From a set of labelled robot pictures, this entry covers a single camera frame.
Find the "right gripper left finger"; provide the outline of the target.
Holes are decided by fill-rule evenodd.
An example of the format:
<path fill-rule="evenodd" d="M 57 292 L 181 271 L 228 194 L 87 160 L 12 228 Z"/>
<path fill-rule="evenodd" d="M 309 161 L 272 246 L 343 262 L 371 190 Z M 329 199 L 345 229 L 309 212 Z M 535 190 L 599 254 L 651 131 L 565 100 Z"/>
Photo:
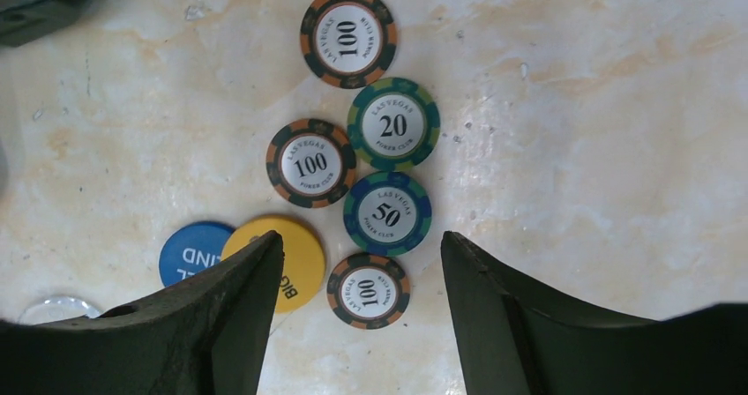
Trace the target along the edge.
<path fill-rule="evenodd" d="M 96 318 L 1 324 L 4 394 L 253 394 L 283 242 L 268 232 L 194 277 Z"/>

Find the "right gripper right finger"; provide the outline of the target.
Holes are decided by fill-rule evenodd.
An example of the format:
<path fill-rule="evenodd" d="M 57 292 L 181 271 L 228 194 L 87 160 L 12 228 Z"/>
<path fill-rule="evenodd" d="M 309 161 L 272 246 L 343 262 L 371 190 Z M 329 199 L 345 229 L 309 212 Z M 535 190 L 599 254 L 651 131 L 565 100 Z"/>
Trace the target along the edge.
<path fill-rule="evenodd" d="M 470 394 L 744 394 L 747 307 L 657 321 L 584 302 L 443 235 L 445 287 Z"/>

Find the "black poker set case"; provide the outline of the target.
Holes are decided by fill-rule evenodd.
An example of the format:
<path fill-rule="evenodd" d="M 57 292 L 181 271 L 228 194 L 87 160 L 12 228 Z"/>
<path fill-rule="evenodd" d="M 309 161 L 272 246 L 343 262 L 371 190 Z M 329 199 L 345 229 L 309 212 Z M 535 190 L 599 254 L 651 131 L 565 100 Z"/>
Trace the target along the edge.
<path fill-rule="evenodd" d="M 1 0 L 1 46 L 16 48 L 92 15 L 103 0 Z"/>

